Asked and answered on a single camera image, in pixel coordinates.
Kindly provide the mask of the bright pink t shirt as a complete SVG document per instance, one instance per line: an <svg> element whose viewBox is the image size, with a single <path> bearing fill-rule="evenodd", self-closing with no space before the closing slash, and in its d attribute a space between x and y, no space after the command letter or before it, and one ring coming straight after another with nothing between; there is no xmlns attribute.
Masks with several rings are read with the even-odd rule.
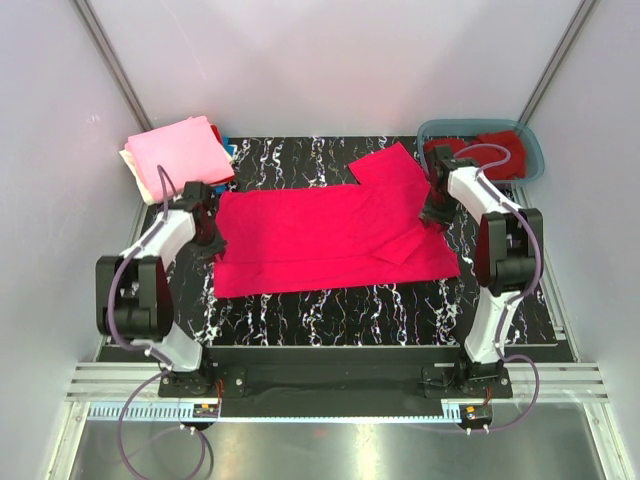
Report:
<svg viewBox="0 0 640 480"><path fill-rule="evenodd" d="M396 143L349 165L356 181L222 195L216 222L227 242L214 294L231 299L459 275L444 235L419 218L429 185Z"/></svg>

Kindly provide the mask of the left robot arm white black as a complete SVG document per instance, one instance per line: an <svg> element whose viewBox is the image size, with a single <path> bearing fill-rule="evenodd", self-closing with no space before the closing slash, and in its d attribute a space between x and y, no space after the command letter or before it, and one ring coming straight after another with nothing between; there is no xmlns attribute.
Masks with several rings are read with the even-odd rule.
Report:
<svg viewBox="0 0 640 480"><path fill-rule="evenodd" d="M143 236L118 255L100 257L95 267L99 332L122 349L142 352L181 374L181 384L196 396L214 388L216 372L203 347L175 323L166 271L188 245L211 257L224 252L214 207L211 186L186 183Z"/></svg>

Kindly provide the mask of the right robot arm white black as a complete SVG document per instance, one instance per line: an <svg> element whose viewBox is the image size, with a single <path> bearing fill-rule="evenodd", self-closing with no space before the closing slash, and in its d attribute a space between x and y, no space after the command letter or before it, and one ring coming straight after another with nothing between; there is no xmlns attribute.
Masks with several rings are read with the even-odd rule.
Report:
<svg viewBox="0 0 640 480"><path fill-rule="evenodd" d="M430 148L421 161L430 182L423 223L444 231L463 207L479 227L473 267L480 290L471 330L454 365L425 386L438 394L480 397L508 383L505 341L518 306L542 274L543 216L510 200L483 167L447 145Z"/></svg>

